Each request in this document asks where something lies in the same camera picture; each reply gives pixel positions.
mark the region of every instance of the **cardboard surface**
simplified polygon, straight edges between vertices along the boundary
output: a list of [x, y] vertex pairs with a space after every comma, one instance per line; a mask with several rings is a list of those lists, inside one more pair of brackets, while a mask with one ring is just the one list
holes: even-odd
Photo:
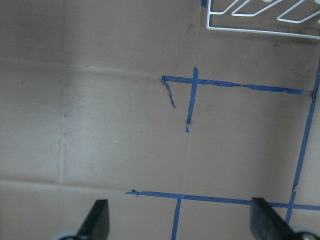
[[[168, 83], [173, 108], [161, 77], [308, 92], [318, 41], [208, 31], [200, 0], [8, 0], [0, 15], [0, 239], [77, 229], [100, 198], [110, 240], [170, 239], [176, 199], [131, 189], [289, 202], [308, 94], [198, 85], [186, 133], [191, 84]], [[319, 104], [295, 204], [320, 205], [318, 126]], [[249, 206], [181, 203], [177, 239], [252, 239]]]

